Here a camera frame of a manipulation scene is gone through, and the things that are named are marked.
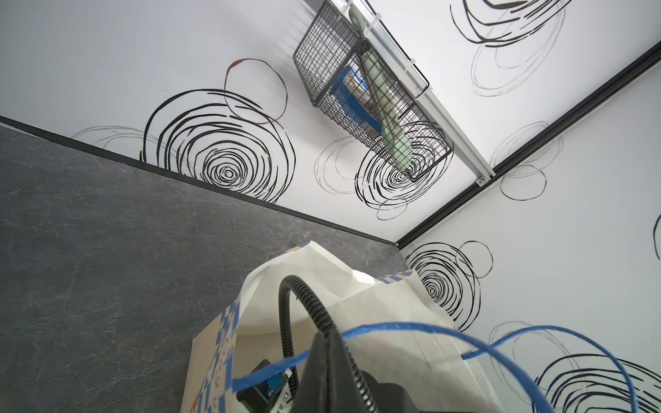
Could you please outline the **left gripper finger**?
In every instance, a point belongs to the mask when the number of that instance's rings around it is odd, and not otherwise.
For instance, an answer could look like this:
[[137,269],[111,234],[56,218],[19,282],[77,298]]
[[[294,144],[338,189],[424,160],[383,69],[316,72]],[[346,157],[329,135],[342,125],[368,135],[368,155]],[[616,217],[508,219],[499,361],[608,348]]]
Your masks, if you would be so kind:
[[292,412],[368,412],[368,387],[356,381],[340,333],[317,333],[306,363]]

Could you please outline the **blue checkered paper bag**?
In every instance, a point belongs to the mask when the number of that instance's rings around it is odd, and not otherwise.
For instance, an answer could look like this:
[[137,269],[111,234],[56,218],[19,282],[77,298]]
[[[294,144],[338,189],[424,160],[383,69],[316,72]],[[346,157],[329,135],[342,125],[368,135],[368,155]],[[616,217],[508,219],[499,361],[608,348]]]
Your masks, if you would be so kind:
[[375,278],[311,242],[249,273],[192,342],[183,412],[504,412],[480,360],[527,412],[652,412],[642,372],[583,335],[578,354],[522,363],[506,349],[550,345],[567,328],[466,332],[414,271]]

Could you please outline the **green item in basket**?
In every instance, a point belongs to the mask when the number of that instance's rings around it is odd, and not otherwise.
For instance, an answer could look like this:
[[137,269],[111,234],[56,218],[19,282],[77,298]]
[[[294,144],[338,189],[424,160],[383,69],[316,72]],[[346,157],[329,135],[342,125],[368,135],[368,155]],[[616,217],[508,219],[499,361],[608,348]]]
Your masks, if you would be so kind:
[[381,125],[381,133],[369,147],[398,171],[405,172],[411,166],[413,150],[399,121],[394,96],[389,88],[390,77],[364,38],[361,38],[356,60],[371,96],[372,106],[369,110],[377,116]]

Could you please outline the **blue handled tool in basket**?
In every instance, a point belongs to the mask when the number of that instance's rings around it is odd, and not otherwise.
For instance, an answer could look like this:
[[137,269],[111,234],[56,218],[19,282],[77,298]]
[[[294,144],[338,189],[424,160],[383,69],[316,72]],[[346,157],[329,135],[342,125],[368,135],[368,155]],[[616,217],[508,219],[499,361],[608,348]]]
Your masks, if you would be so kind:
[[342,111],[359,127],[365,127],[369,134],[378,136],[381,125],[377,116],[370,112],[372,106],[371,96],[367,84],[351,67],[341,70],[330,89],[332,96],[340,104]]

